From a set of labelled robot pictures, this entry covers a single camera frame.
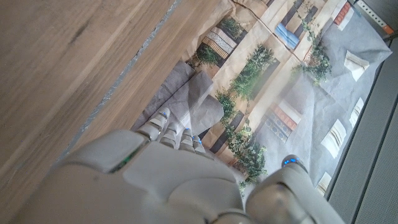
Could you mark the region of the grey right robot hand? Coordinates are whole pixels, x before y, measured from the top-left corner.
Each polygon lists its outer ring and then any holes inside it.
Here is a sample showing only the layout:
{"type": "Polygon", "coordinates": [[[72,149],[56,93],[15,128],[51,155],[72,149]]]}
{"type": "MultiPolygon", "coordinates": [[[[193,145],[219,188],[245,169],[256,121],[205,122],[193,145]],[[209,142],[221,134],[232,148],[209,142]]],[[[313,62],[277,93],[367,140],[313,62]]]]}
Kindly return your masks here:
{"type": "Polygon", "coordinates": [[[62,159],[13,223],[341,223],[299,157],[242,199],[232,171],[160,110],[137,131],[117,129],[62,159]]]}

